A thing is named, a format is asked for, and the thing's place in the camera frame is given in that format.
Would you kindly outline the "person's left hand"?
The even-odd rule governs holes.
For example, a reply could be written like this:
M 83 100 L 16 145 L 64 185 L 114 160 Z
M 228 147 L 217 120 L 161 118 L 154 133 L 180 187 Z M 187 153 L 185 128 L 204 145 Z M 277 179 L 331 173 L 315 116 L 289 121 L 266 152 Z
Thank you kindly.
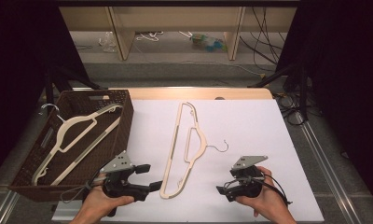
M 105 195 L 101 186 L 90 190 L 78 213 L 69 224 L 97 224 L 103 217 L 119 206 L 134 202 L 132 196 L 110 198 Z

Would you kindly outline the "clear plastic bag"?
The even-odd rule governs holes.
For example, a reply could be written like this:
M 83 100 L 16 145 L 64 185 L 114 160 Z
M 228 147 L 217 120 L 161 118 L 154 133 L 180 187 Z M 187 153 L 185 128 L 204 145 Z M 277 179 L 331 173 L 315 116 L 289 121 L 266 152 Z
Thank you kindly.
M 117 44 L 112 32 L 106 32 L 104 37 L 99 39 L 99 45 L 104 52 L 117 52 Z

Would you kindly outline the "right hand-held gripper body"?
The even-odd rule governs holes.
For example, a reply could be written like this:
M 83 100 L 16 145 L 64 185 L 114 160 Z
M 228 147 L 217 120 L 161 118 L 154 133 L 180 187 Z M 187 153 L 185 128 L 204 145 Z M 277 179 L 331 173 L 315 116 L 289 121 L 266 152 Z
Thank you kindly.
M 257 197 L 262 190 L 259 180 L 263 180 L 262 173 L 256 164 L 265 161 L 267 156 L 241 156 L 232 166 L 230 173 L 239 183 L 229 189 L 229 198 L 235 200 L 238 196 Z

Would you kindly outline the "beige wooden shelf unit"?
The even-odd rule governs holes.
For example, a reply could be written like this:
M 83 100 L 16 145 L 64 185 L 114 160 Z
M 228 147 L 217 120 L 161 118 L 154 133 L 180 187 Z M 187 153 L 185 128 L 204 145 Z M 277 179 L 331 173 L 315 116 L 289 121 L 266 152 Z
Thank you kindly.
M 286 33 L 293 7 L 61 7 L 70 31 L 112 32 L 120 60 L 128 58 L 134 35 L 148 31 L 222 32 L 228 58 L 236 59 L 242 32 Z

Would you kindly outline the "person's right hand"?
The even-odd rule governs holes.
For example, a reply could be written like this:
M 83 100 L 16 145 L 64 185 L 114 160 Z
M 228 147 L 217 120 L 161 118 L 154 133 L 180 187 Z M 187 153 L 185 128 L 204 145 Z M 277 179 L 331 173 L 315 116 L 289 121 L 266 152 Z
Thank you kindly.
M 257 197 L 239 196 L 236 202 L 253 208 L 254 217 L 261 215 L 274 224 L 297 224 L 281 195 L 272 189 L 274 183 L 270 178 L 271 171 L 263 166 L 257 169 L 264 174 L 266 185 Z

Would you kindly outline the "white table cover sheet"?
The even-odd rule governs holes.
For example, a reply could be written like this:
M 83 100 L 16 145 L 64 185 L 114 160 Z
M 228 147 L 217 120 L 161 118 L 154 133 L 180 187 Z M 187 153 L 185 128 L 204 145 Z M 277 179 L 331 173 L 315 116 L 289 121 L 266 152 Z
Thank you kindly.
M 270 169 L 283 187 L 289 209 L 299 223 L 321 223 L 324 218 L 313 196 L 308 178 L 303 171 L 295 147 L 285 127 L 279 107 L 273 100 L 135 100 L 128 155 L 136 164 L 151 165 L 149 173 L 132 175 L 132 183 L 147 185 L 163 178 L 177 109 L 180 103 L 193 104 L 209 145 L 227 152 L 221 153 L 209 147 L 200 157 L 190 174 L 184 190 L 175 198 L 164 200 L 156 192 L 143 202 L 122 206 L 114 217 L 104 222 L 117 224 L 253 224 L 264 222 L 254 217 L 247 206 L 231 203 L 218 193 L 216 187 L 231 180 L 231 166 L 241 156 L 268 158 L 262 166 Z M 177 183 L 186 172 L 184 163 L 187 129 L 192 117 L 186 107 L 183 112 L 179 139 L 174 154 L 168 192 L 174 192 Z M 188 157 L 199 147 L 200 140 L 191 134 Z

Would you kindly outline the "black metal stand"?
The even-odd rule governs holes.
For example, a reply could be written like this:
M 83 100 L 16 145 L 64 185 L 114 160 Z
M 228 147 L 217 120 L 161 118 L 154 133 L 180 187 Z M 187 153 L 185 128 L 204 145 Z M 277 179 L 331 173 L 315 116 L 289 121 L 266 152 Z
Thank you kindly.
M 101 86 L 90 81 L 88 76 L 82 76 L 64 66 L 53 66 L 49 68 L 45 74 L 45 92 L 48 104 L 54 104 L 53 88 L 56 88 L 59 93 L 62 93 L 63 91 L 71 91 L 73 89 L 69 83 L 70 80 L 76 80 L 93 90 L 102 89 Z
M 299 89 L 299 100 L 297 104 L 297 112 L 302 117 L 301 123 L 304 123 L 308 120 L 307 117 L 307 80 L 308 76 L 306 75 L 306 71 L 304 70 L 303 66 L 300 64 L 291 64 L 286 66 L 285 68 L 280 69 L 279 71 L 275 72 L 270 77 L 264 78 L 260 82 L 251 85 L 251 88 L 263 88 L 264 86 L 270 84 L 272 81 L 276 80 L 277 78 L 288 75 L 288 79 L 285 81 L 283 89 L 286 92 L 291 90 L 291 83 L 290 80 L 293 79 L 297 83 L 294 84 L 295 87 Z

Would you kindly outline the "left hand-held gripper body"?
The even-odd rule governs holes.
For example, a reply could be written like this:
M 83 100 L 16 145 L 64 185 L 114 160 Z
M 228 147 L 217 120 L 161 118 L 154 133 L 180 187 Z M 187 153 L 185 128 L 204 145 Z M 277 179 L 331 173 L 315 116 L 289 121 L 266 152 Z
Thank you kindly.
M 135 201 L 144 201 L 149 194 L 149 186 L 132 184 L 128 178 L 134 172 L 134 165 L 125 151 L 122 151 L 100 169 L 104 174 L 104 193 L 110 198 L 132 196 Z

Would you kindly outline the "brown woven basket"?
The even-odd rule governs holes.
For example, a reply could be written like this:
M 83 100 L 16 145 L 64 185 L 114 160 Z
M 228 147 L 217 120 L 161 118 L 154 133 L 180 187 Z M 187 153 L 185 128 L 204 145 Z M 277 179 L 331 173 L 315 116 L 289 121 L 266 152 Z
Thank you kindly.
M 79 199 L 127 149 L 133 112 L 127 90 L 62 92 L 9 188 L 35 202 Z

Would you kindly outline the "aluminium floor rail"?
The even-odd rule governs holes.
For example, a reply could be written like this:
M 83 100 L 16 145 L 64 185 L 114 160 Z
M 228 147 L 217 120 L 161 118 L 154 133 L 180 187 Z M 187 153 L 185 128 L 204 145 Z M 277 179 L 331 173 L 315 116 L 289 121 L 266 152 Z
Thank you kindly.
M 0 224 L 7 224 L 19 198 L 20 194 L 15 191 L 9 190 L 6 193 L 4 199 L 0 202 Z
M 352 200 L 348 196 L 345 188 L 340 183 L 333 166 L 330 164 L 329 159 L 325 155 L 325 152 L 308 120 L 302 116 L 300 112 L 297 112 L 296 118 L 300 123 L 301 130 L 310 145 L 314 158 L 316 159 L 325 177 L 325 181 L 330 188 L 346 222 L 348 224 L 362 224 Z

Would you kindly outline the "colourful plastic bag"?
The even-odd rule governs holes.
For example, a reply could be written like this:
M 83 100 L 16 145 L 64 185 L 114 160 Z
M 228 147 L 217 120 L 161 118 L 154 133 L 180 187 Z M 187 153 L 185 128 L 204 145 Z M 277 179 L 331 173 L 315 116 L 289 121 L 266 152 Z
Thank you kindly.
M 203 34 L 193 34 L 190 39 L 194 46 L 205 49 L 208 52 L 213 52 L 215 50 L 228 50 L 225 43 L 221 39 L 215 37 Z

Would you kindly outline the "black curtain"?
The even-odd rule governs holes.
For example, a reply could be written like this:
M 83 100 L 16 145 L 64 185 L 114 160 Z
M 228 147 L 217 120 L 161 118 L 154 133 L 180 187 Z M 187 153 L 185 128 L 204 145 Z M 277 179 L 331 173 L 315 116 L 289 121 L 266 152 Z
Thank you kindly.
M 56 0 L 0 0 L 0 167 L 51 79 L 87 79 Z
M 299 0 L 277 68 L 298 61 L 373 195 L 373 0 Z

